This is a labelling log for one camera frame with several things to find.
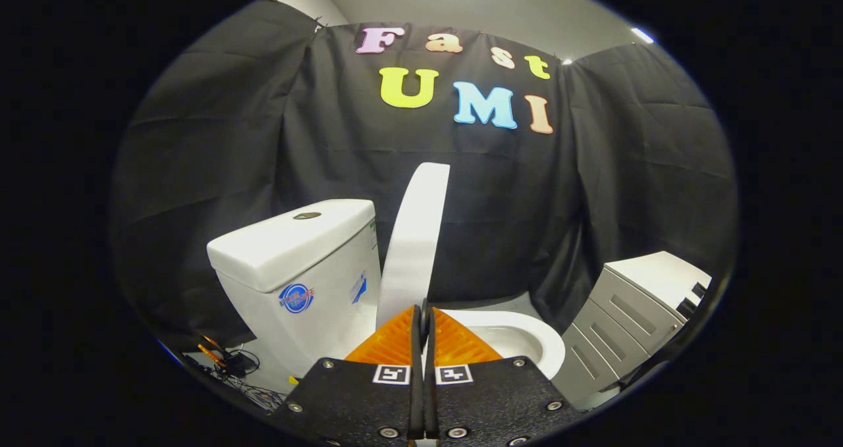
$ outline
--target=foam letter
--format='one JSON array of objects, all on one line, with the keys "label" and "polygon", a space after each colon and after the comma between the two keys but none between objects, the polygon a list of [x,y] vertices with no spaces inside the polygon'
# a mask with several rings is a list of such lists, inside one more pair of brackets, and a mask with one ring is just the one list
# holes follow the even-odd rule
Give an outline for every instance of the foam letter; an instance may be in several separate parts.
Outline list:
[{"label": "foam letter", "polygon": [[527,56],[524,57],[524,60],[527,60],[527,62],[530,63],[530,72],[533,72],[533,75],[536,75],[536,77],[544,78],[545,80],[551,77],[550,73],[545,72],[547,64],[541,62],[541,57]]},{"label": "foam letter", "polygon": [[494,60],[497,65],[515,68],[515,62],[512,62],[512,54],[500,47],[491,48],[491,60]]},{"label": "foam letter", "polygon": [[364,44],[358,48],[358,54],[380,54],[386,50],[380,45],[381,42],[392,45],[396,35],[404,35],[404,30],[400,27],[367,27],[364,32],[366,37]]},{"label": "foam letter", "polygon": [[545,110],[547,100],[535,94],[528,94],[524,96],[524,99],[530,103],[530,111],[533,111],[533,122],[530,123],[530,129],[535,132],[551,134],[553,128],[551,123],[547,122],[547,110]]},{"label": "foam letter", "polygon": [[427,37],[430,42],[425,44],[428,51],[434,52],[459,52],[463,50],[460,45],[460,38],[451,34],[434,34]]},{"label": "foam letter", "polygon": [[489,121],[491,112],[494,111],[495,117],[491,120],[491,124],[507,129],[515,129],[518,126],[512,119],[512,104],[509,102],[509,99],[512,98],[512,91],[494,87],[489,93],[489,98],[483,98],[477,90],[477,86],[473,83],[454,82],[454,88],[460,92],[460,112],[454,115],[454,120],[457,123],[475,122],[475,117],[472,114],[472,108],[474,108],[477,117],[483,124]]},{"label": "foam letter", "polygon": [[387,103],[398,108],[420,108],[430,103],[433,99],[433,79],[439,77],[436,70],[420,68],[416,75],[421,78],[419,93],[416,96],[407,96],[401,91],[404,87],[404,75],[410,73],[406,68],[400,66],[388,66],[380,69],[383,79],[380,83],[380,97]]}]

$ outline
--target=blue letter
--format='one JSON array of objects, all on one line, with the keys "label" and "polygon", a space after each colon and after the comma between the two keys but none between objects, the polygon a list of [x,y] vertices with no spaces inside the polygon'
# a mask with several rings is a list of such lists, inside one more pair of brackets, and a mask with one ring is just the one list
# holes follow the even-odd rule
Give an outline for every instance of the blue letter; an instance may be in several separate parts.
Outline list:
[{"label": "blue letter", "polygon": [[491,124],[507,129],[518,127],[518,123],[512,119],[512,105],[509,103],[512,91],[494,87],[489,93],[489,98],[483,98],[477,86],[470,82],[454,82],[454,88],[460,91],[460,112],[454,115],[457,123],[475,122],[472,114],[472,108],[474,108],[483,124],[489,121],[491,112],[494,111],[495,117],[491,120]]}]

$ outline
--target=black fabric backdrop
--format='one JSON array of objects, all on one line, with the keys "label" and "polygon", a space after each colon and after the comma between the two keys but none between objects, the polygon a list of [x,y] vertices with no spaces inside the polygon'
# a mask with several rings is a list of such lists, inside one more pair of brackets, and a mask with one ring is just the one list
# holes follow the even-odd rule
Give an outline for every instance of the black fabric backdrop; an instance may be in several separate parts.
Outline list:
[{"label": "black fabric backdrop", "polygon": [[[314,32],[303,13],[259,0],[209,31],[162,75],[115,165],[112,243],[127,298],[172,348],[253,338],[205,245],[329,198],[374,201],[381,261],[410,175],[451,165],[433,302],[530,291],[560,332],[603,262],[668,250],[717,280],[734,250],[738,200],[728,144],[687,74],[656,45],[625,45],[562,66],[477,31],[347,24]],[[386,51],[358,54],[366,27],[403,27]],[[425,48],[453,34],[456,54]],[[490,48],[512,53],[498,66]],[[524,56],[549,64],[550,79]],[[439,72],[431,102],[387,105],[379,69]],[[454,121],[467,81],[512,90],[516,129]],[[530,130],[525,94],[548,100],[554,132]]]}]

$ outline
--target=toilet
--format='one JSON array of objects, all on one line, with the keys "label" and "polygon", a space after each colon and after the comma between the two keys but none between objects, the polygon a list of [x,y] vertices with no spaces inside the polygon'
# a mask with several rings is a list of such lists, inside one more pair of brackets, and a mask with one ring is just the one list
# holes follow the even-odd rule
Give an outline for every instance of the toilet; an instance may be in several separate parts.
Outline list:
[{"label": "toilet", "polygon": [[[334,199],[224,234],[207,244],[223,289],[252,333],[293,376],[321,357],[345,358],[393,316],[427,297],[449,166],[419,166],[380,271],[374,204]],[[525,356],[548,378],[561,336],[535,317],[443,310],[503,357]]]}]

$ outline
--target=toilet lid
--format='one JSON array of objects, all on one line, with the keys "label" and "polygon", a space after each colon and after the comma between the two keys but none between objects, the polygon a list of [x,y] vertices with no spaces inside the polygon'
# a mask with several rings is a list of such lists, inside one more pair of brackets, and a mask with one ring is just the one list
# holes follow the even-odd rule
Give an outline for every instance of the toilet lid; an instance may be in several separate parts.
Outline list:
[{"label": "toilet lid", "polygon": [[383,262],[376,329],[427,297],[450,169],[425,162],[410,179]]}]

